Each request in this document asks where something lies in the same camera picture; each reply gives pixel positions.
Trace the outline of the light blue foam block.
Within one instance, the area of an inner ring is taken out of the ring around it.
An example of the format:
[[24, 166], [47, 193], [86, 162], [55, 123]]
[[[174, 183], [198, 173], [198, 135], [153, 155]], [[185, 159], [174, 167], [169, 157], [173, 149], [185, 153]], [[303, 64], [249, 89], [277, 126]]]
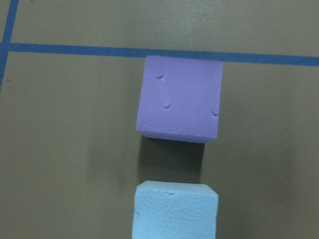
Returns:
[[218, 199], [205, 184], [145, 181], [135, 192], [132, 238], [214, 239]]

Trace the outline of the purple foam block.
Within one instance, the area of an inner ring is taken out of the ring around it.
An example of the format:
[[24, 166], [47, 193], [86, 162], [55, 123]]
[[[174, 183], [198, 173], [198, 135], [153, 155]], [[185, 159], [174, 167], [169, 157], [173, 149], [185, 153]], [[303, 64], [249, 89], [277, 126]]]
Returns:
[[185, 142], [217, 139], [222, 75], [221, 61], [147, 56], [137, 131]]

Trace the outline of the brown paper table cover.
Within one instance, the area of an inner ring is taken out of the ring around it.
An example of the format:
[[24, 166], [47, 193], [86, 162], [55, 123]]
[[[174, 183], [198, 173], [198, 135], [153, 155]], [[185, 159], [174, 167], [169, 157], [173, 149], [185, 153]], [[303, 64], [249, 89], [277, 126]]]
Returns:
[[[142, 137], [145, 55], [224, 63], [218, 138]], [[3, 0], [0, 236], [129, 239], [145, 180], [219, 195], [219, 239], [319, 236], [316, 0]]]

